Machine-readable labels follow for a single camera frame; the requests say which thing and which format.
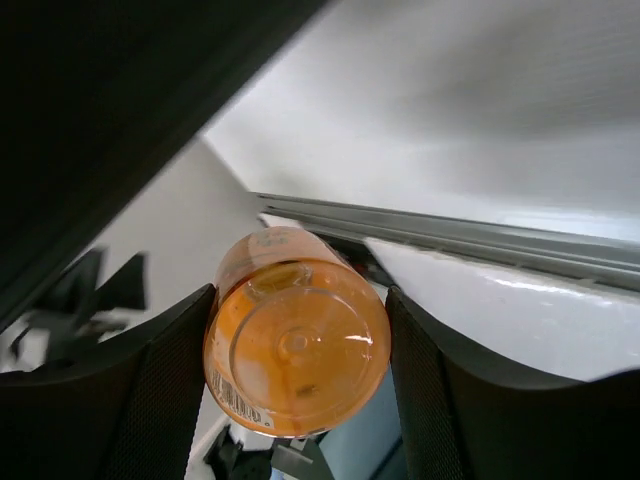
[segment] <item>bottle label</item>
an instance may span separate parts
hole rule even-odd
[[[245,402],[233,385],[227,382],[217,370],[213,370],[212,377],[213,393],[220,404],[250,423],[273,428],[273,420],[266,410],[252,407]]]

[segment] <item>black mesh fabric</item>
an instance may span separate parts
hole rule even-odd
[[[84,355],[0,375],[2,478],[182,480],[213,298],[204,287]]]
[[[443,358],[396,295],[387,297],[398,400],[409,476],[416,480],[462,480],[465,468],[456,445],[446,396]]]
[[[638,476],[639,370],[559,377],[483,347],[396,288],[387,309],[412,478]]]

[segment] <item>bottle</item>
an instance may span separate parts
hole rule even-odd
[[[389,364],[378,294],[315,235],[272,227],[220,264],[204,341],[209,390],[237,423],[301,437],[335,427],[373,396]]]

